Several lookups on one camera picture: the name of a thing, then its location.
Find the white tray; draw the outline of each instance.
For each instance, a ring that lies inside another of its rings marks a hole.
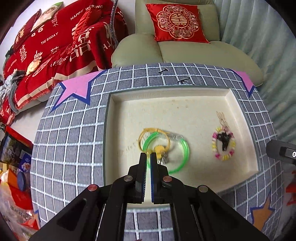
[[[235,154],[227,161],[217,160],[212,152],[212,135],[220,126],[216,111],[224,113],[236,138]],[[129,167],[138,164],[138,137],[148,127],[178,133],[188,142],[189,161],[180,172],[172,174],[186,185],[203,184],[220,192],[258,172],[254,141],[231,89],[153,88],[110,95],[103,157],[105,185],[127,175]],[[168,156],[172,161],[180,160],[182,150],[174,148]],[[147,169],[145,201],[129,207],[152,207],[150,190]]]

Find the checkered tablecloth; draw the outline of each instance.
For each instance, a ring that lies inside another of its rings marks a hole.
[[[109,69],[93,81],[90,105],[70,97],[50,112],[62,92],[59,85],[54,88],[38,127],[31,166],[34,209],[39,209],[43,225],[89,184],[103,185],[103,133],[109,94],[182,84],[233,89],[254,136],[260,172],[219,195],[252,222],[250,208],[261,206],[271,192],[275,212],[262,232],[273,240],[282,207],[283,183],[280,161],[268,158],[265,151],[266,143],[276,139],[268,111],[256,89],[248,98],[240,77],[232,70],[199,64],[161,63]],[[172,230],[169,207],[131,209],[127,211],[124,240],[172,241]]]

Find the green ring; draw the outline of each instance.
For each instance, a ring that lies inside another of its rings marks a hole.
[[[160,135],[160,133],[158,132],[153,132],[145,141],[144,145],[143,145],[143,151],[146,152],[148,149],[148,146],[150,145],[150,143],[157,138],[157,136]],[[182,163],[180,164],[180,166],[178,166],[176,169],[173,169],[171,171],[168,171],[169,174],[174,174],[176,172],[179,172],[186,164],[186,162],[189,159],[189,146],[187,144],[187,142],[184,139],[180,140],[181,146],[183,148],[183,154],[184,154],[184,158],[182,160]],[[148,168],[150,168],[150,162],[147,161],[147,166]]]

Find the blue lid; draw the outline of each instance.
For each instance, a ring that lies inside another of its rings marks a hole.
[[[17,185],[22,192],[26,191],[27,182],[26,182],[26,176],[23,172],[19,172],[17,174]]]

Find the light green curtain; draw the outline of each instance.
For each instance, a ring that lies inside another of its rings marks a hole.
[[[258,90],[278,139],[296,144],[295,36],[265,0],[215,0],[215,5],[221,41],[244,51],[263,72]]]

